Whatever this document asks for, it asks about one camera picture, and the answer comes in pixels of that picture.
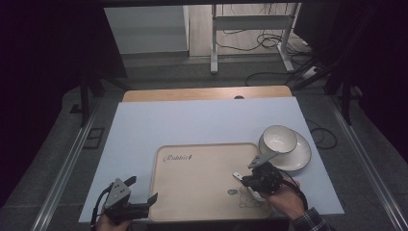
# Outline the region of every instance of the white cup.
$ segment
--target white cup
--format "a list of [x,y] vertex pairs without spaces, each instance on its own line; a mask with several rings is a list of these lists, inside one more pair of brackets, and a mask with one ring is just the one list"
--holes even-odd
[[282,125],[268,127],[259,139],[261,154],[275,152],[276,154],[289,153],[297,146],[296,134]]

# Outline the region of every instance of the person's hand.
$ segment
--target person's hand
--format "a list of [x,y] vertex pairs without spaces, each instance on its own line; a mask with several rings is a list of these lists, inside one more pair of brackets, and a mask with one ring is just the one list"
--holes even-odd
[[96,223],[96,230],[98,231],[126,231],[131,220],[125,220],[120,224],[114,224],[108,216],[104,215],[105,209],[102,209],[102,215],[99,217],[98,222]]
[[[292,182],[291,179],[286,177],[285,180]],[[302,200],[289,186],[282,185],[279,191],[274,194],[260,192],[260,196],[290,220],[295,220],[305,214]]]

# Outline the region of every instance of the wall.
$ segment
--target wall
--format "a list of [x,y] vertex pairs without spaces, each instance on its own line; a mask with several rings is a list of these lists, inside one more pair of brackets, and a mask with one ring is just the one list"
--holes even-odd
[[106,8],[105,13],[120,54],[135,54],[187,51],[186,9],[183,6]]

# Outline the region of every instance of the metal frame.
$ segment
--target metal frame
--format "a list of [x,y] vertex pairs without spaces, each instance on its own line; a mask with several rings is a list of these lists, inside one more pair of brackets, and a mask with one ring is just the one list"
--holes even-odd
[[351,125],[348,125],[347,121],[342,117],[340,105],[336,99],[336,96],[332,96],[331,99],[332,111],[336,116],[336,119],[339,121],[345,136],[351,144],[351,147],[354,149],[354,153],[356,154],[357,159],[359,160],[363,168],[363,171],[369,178],[372,188],[374,189],[380,202],[382,203],[384,210],[388,214],[395,230],[408,230],[408,223],[404,215],[402,214],[399,205],[396,203],[393,194],[385,185],[383,179],[376,170],[366,149],[361,144],[358,136],[355,134],[353,127]]
[[42,204],[41,209],[39,210],[37,218],[34,221],[33,226],[31,227],[32,231],[45,231],[48,228],[51,218],[53,217],[61,196],[63,195],[69,176],[71,175],[71,172],[75,167],[78,156],[81,153],[81,149],[84,146],[85,140],[87,139],[89,129],[95,119],[100,99],[96,98],[95,100],[96,101],[92,105],[90,117],[85,126],[82,127],[80,132],[78,133],[78,136],[73,143],[71,150],[69,151],[69,154],[66,157],[63,166],[61,167],[60,172],[58,173],[58,176],[55,178],[54,184],[52,185],[51,190],[45,198],[45,201]]
[[282,42],[277,45],[283,64],[288,72],[294,72],[291,58],[286,52],[289,35],[294,22],[297,10],[297,3],[294,4],[289,15],[233,15],[217,16],[217,5],[212,7],[213,34],[211,45],[211,73],[218,72],[217,56],[217,31],[223,30],[284,30]]

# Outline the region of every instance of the gray floor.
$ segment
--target gray floor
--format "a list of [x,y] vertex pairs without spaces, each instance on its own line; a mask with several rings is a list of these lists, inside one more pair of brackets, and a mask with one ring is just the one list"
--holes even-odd
[[[129,78],[120,81],[137,90],[242,87],[245,85],[245,78],[252,73],[284,71],[278,55],[223,57],[219,61],[218,75],[210,74],[209,59],[204,58],[151,56],[142,59],[138,56],[126,56],[124,63]],[[288,75],[260,75],[251,78],[248,84],[250,86],[281,85],[288,77]],[[124,93],[115,85],[108,82],[103,82],[103,84],[106,93],[99,99],[100,105],[92,124],[92,128],[105,129],[103,140],[99,148],[81,151],[59,205],[50,220],[48,230],[89,230],[88,224],[78,223],[77,220],[102,154],[103,144],[108,137],[115,109]],[[338,230],[394,230],[356,154],[345,138],[339,121],[334,116],[331,97],[322,93],[323,84],[324,80],[314,83],[305,90],[294,91],[293,94],[305,118],[329,129],[338,140],[335,148],[320,149],[319,154],[342,202],[345,214],[325,216],[325,218]],[[7,204],[0,210],[1,230],[29,230],[32,227],[64,158],[80,131],[81,116],[69,113],[73,105],[79,104],[79,100],[78,89],[65,95],[64,107],[48,139]],[[408,166],[366,118],[364,112],[358,107],[358,101],[353,101],[351,104],[351,119],[374,165],[393,193],[401,210],[407,215]],[[313,122],[308,124],[310,128],[316,126]],[[330,145],[332,141],[330,136],[325,136],[323,143],[319,145]],[[93,140],[87,140],[85,143],[85,146],[93,145],[95,145]],[[143,225],[139,224],[139,230],[142,229]]]

